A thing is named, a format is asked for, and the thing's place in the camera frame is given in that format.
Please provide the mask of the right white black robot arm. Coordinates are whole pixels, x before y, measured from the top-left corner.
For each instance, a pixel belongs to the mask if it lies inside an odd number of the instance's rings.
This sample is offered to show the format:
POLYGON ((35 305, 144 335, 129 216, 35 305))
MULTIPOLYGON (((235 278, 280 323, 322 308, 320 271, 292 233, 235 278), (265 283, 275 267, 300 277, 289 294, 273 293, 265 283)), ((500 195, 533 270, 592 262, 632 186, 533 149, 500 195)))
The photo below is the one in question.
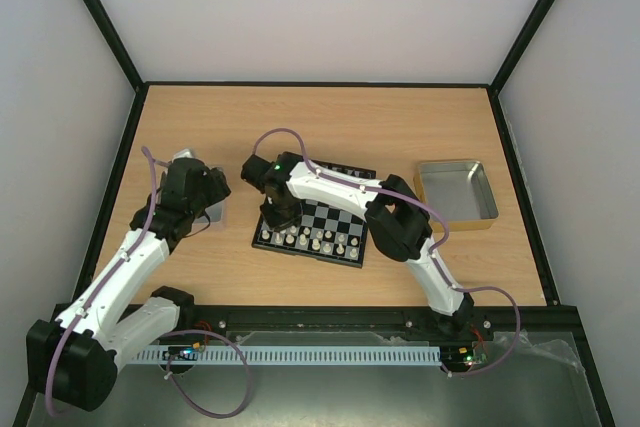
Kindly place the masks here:
POLYGON ((241 178, 265 196, 261 215, 275 231, 299 226, 305 201, 362 219, 378 251, 408 265, 434 312, 438 331, 455 339, 470 328, 474 301, 442 259, 427 207, 401 177, 358 178, 284 152, 274 162, 251 155, 242 166, 241 178))

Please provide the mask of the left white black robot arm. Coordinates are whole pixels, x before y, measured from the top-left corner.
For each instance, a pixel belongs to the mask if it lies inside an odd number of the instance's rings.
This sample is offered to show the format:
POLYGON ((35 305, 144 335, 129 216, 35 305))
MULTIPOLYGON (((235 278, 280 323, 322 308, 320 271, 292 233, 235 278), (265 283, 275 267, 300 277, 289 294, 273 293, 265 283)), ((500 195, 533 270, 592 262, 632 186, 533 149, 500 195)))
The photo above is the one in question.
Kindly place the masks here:
POLYGON ((106 267, 54 320, 38 320, 26 335, 28 384, 48 402, 93 411, 109 396, 122 368, 149 344, 193 323, 193 295, 168 286, 125 311, 208 208, 231 193, 223 171, 199 159, 173 159, 135 212, 106 267))

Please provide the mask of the folding magnetic chess board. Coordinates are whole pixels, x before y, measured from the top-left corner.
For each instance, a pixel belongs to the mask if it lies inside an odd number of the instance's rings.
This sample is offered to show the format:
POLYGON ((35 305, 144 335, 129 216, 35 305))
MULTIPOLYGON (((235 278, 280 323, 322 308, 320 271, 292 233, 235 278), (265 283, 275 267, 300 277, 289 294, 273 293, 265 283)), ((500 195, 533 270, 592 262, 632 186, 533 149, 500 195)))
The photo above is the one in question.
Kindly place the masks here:
POLYGON ((317 200, 303 200, 298 212, 298 222, 281 231, 271 229, 260 217, 252 246, 350 267, 363 266, 368 232, 363 219, 317 200))

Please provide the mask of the gold sided metal tin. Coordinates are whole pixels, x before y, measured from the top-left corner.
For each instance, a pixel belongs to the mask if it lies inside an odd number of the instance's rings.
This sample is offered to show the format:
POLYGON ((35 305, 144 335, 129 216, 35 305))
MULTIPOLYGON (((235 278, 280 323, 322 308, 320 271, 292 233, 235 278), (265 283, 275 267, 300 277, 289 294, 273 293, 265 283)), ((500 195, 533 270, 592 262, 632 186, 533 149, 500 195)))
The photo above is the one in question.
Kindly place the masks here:
POLYGON ((499 218, 491 184, 479 160, 439 160, 417 165, 415 192, 451 232, 489 229, 499 218))

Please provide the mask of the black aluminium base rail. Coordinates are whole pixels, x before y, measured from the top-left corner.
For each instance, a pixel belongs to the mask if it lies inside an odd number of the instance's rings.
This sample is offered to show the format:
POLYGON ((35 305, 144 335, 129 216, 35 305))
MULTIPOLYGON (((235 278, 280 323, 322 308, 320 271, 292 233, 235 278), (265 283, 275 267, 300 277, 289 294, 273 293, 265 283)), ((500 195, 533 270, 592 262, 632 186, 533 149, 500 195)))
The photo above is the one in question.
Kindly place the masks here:
POLYGON ((218 333, 254 331, 374 332, 383 337, 449 343, 471 341, 479 333, 490 340, 497 332, 513 332, 511 307, 476 307, 463 327, 453 331, 427 307, 267 307, 197 305, 180 317, 180 327, 203 322, 218 333))

